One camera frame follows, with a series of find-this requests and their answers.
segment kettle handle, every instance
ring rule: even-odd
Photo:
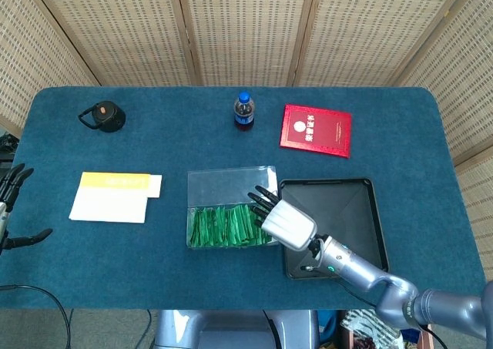
[[[97,109],[98,107],[98,104],[95,104],[94,106],[91,106],[90,108],[84,110],[83,112],[81,112],[78,117],[79,117],[79,120],[80,122],[86,126],[86,127],[89,127],[90,129],[98,129],[99,127],[102,126],[103,122],[99,122],[99,123],[96,123],[95,125],[89,123],[89,122],[86,122],[84,119],[82,119],[83,116],[89,114],[90,112],[92,112],[93,110]]]

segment clear plastic box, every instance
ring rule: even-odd
[[[198,223],[196,218],[200,212],[216,210],[231,210],[235,208],[244,216],[248,212],[244,204],[253,201],[247,196],[249,192],[256,192],[255,186],[265,187],[270,192],[277,194],[277,175],[274,166],[256,166],[249,168],[235,169],[214,169],[201,170],[188,173],[188,210],[186,221],[186,245],[192,248],[204,247],[246,247],[251,243],[245,240],[244,243],[230,243],[227,245],[216,244],[213,241],[207,245],[197,246],[193,242],[194,230],[197,232]],[[263,244],[276,243],[272,240],[265,240]]]

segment woven partition panel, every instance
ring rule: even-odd
[[[188,0],[205,85],[285,86],[304,0]]]
[[[302,86],[383,86],[446,0],[320,0]]]
[[[45,2],[102,84],[190,84],[171,0]]]
[[[458,173],[486,276],[493,280],[493,156]]]
[[[0,0],[0,119],[6,129],[21,135],[40,89],[95,83],[34,0]]]
[[[452,156],[493,136],[493,0],[468,0],[404,79],[437,98]]]

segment green item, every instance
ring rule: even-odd
[[[246,204],[194,208],[189,213],[191,247],[246,247],[264,245],[271,237],[254,223],[257,216]]]

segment bottle cap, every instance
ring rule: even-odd
[[[239,100],[242,104],[247,104],[247,103],[250,101],[250,94],[249,94],[247,91],[242,91],[242,92],[240,92],[240,94],[238,95],[238,100]]]

